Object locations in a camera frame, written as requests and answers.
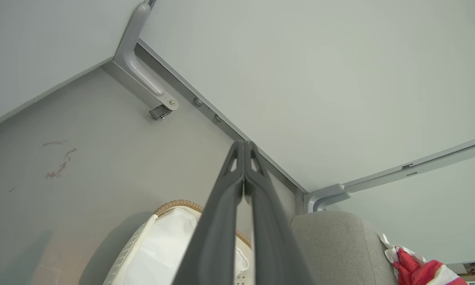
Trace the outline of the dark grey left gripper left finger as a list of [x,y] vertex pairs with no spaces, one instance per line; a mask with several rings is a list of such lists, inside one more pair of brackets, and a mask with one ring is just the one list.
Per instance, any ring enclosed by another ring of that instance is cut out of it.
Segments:
[[237,141],[230,147],[174,285],[234,283],[236,212],[243,197],[244,145]]

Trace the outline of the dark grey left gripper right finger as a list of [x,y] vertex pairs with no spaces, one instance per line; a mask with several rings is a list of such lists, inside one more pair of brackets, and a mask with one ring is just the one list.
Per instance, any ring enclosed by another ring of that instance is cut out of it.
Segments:
[[265,160],[252,141],[245,142],[243,149],[244,190],[253,213],[255,283],[315,284],[265,167]]

